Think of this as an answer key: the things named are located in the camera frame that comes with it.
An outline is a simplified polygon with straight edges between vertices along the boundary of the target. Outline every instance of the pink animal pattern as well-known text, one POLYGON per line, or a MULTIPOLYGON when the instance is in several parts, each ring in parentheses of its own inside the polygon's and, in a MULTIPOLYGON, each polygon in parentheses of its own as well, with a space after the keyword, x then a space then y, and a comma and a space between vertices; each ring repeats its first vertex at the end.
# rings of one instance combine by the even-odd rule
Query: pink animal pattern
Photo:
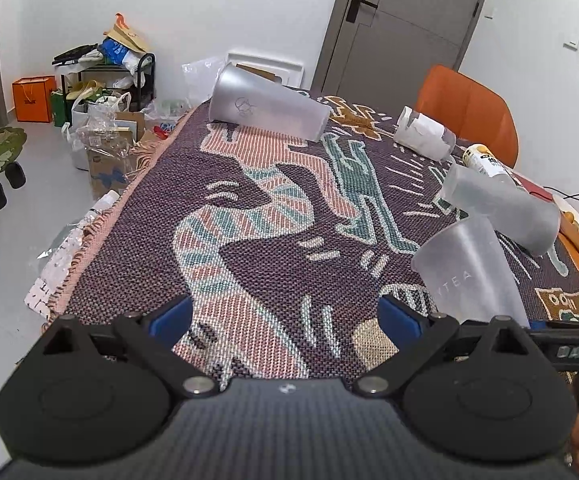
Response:
POLYGON ((310 171, 336 216, 353 219, 359 212, 340 192, 325 160, 291 150, 307 146, 306 141, 246 126, 238 126, 228 140, 224 124, 207 127, 210 133, 201 150, 236 160, 271 202, 250 209, 207 204, 176 228, 173 251, 194 299, 192 330, 209 325, 216 338, 200 350, 186 336, 174 351, 202 370, 221 367, 223 386, 231 378, 234 358, 256 377, 306 378, 309 370, 282 324, 237 283, 219 251, 233 242, 296 234, 314 224, 307 195, 278 169, 279 164, 310 171))

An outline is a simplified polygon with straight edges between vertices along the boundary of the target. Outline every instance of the white wall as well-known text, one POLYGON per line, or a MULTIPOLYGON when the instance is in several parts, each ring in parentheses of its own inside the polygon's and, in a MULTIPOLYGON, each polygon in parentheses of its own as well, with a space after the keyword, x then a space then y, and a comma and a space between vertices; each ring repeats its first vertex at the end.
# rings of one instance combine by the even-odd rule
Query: white wall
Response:
POLYGON ((22 0, 0 0, 0 75, 7 110, 13 108, 12 83, 27 75, 22 62, 21 3, 22 0))
POLYGON ((179 97, 180 65, 239 50, 305 66, 311 84, 334 0, 0 0, 0 31, 19 20, 20 37, 0 38, 3 87, 20 72, 50 73, 53 58, 102 41, 115 13, 141 32, 157 57, 159 97, 179 97))
POLYGON ((516 125, 517 169, 579 192, 579 0, 486 0, 460 72, 501 95, 516 125))

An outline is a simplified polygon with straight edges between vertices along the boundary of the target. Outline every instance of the bottle label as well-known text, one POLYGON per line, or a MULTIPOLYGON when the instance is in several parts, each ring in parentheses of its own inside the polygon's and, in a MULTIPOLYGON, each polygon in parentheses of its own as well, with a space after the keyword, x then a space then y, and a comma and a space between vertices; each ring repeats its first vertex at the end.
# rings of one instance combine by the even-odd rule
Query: bottle label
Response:
POLYGON ((484 144, 472 144, 463 153, 463 164, 468 168, 487 176, 496 176, 509 173, 505 166, 490 152, 484 144))

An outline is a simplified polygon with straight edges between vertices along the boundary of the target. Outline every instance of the metal rack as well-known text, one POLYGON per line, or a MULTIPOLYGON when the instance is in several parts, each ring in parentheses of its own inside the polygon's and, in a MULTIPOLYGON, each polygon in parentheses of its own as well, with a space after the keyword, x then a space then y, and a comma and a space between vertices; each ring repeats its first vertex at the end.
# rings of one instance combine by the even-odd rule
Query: metal rack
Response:
MULTIPOLYGON (((92 67, 80 70, 78 73, 78 80, 82 81, 82 74, 84 72, 125 72, 129 73, 124 66, 112 65, 112 64, 98 64, 92 67)), ((130 106, 130 111, 139 112, 145 108, 149 102, 151 102, 156 97, 156 56, 154 54, 145 54, 141 57, 138 62, 138 68, 136 69, 136 74, 138 75, 138 85, 132 86, 128 91, 132 93, 132 103, 130 106), (147 59, 151 58, 151 63, 145 64, 147 59), (144 88, 141 88, 140 82, 142 76, 144 78, 144 88), (134 99, 133 89, 136 89, 136 99, 134 99)), ((67 84, 64 79, 65 74, 61 74, 60 80, 63 88, 63 105, 64 105, 64 116, 67 118, 68 122, 72 122, 72 109, 67 102, 67 84)))

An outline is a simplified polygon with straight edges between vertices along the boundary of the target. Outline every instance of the frosted cup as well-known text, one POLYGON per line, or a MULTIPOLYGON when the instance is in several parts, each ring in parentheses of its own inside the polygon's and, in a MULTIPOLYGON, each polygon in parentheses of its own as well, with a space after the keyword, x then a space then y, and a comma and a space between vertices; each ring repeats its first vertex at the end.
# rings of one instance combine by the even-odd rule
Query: frosted cup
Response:
POLYGON ((449 168, 441 198, 470 214, 487 216, 496 231, 534 256, 550 250, 558 236, 561 212, 556 204, 458 164, 449 168))
POLYGON ((470 216, 432 236, 413 255, 412 269, 423 278, 439 312, 460 322, 512 316, 529 326, 503 248, 484 216, 470 216))
POLYGON ((331 111, 327 105, 228 64, 214 87, 209 120, 318 141, 331 111))

